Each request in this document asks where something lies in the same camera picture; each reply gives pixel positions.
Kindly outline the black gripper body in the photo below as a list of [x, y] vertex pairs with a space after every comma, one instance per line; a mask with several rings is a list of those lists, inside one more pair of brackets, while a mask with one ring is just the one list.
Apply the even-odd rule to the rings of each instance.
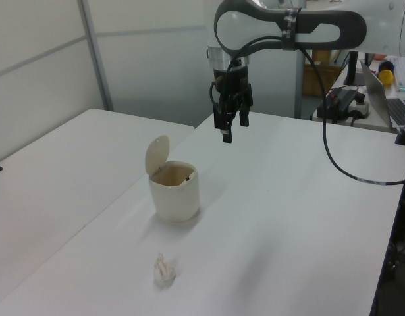
[[220, 93], [221, 97], [227, 99], [229, 95], [236, 95], [243, 92], [249, 85], [248, 67], [232, 67], [226, 79], [219, 80], [215, 84], [215, 89]]

